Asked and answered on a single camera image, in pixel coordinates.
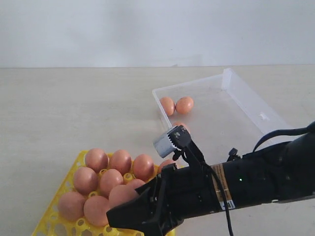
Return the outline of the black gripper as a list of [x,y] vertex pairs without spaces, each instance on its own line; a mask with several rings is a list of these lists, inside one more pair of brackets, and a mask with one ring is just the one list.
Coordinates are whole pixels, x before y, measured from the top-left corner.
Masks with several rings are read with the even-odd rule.
[[212,176],[203,168],[173,164],[136,189],[139,196],[107,212],[112,228],[141,230],[145,236],[165,236],[185,219],[217,213],[221,207]]

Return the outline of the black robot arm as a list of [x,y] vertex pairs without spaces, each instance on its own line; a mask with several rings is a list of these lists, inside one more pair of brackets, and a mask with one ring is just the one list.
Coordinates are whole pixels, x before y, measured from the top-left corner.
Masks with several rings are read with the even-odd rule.
[[259,143],[277,137],[293,141],[239,156],[236,149],[227,161],[208,165],[190,133],[174,126],[154,143],[160,157],[172,154],[188,166],[164,166],[148,183],[136,189],[137,197],[107,212],[112,228],[130,229],[146,236],[164,236],[185,219],[212,213],[269,204],[290,203],[315,196],[315,125],[280,129]]

